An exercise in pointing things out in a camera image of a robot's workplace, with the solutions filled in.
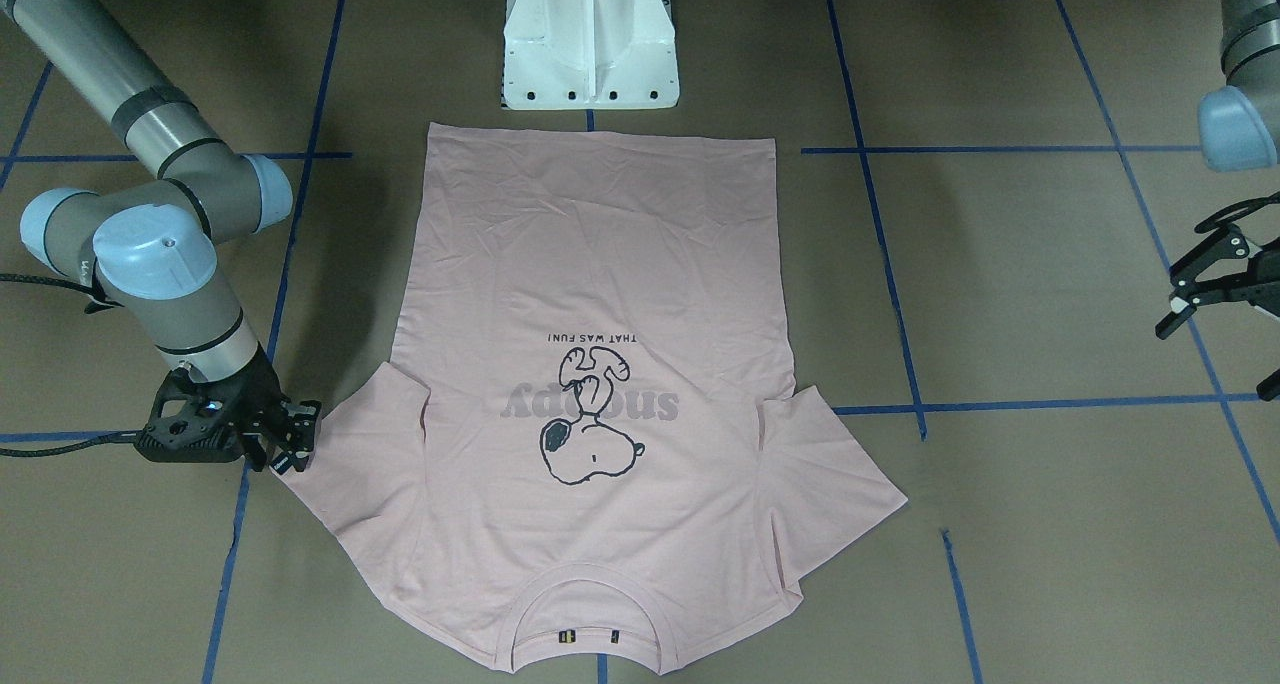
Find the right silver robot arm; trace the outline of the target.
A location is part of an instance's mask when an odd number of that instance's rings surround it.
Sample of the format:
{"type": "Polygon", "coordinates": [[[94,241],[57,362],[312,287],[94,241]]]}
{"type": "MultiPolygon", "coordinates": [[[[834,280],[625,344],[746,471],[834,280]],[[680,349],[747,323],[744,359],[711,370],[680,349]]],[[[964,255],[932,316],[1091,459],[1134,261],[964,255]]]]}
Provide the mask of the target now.
{"type": "Polygon", "coordinates": [[[128,444],[152,462],[303,470],[320,406],[282,391],[216,254],[292,219],[288,175],[273,158],[229,146],[101,0],[3,0],[3,15],[148,173],[111,193],[36,196],[20,216],[22,243],[51,272],[49,284],[84,295],[90,313],[132,313],[166,364],[138,429],[3,457],[128,444]]]}

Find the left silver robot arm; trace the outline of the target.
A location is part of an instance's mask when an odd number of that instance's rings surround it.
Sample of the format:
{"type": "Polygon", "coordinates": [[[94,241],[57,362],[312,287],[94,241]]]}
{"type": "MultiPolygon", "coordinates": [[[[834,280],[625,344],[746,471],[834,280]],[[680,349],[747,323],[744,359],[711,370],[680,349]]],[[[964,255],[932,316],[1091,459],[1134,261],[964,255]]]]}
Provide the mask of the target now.
{"type": "MultiPolygon", "coordinates": [[[[1217,173],[1277,165],[1277,0],[1221,0],[1224,87],[1199,101],[1199,149],[1217,173]]],[[[1224,208],[1196,225],[1204,236],[1169,269],[1170,313],[1155,328],[1169,338],[1197,309],[1247,302],[1277,316],[1277,242],[1256,245],[1238,222],[1277,202],[1276,195],[1224,208]]]]}

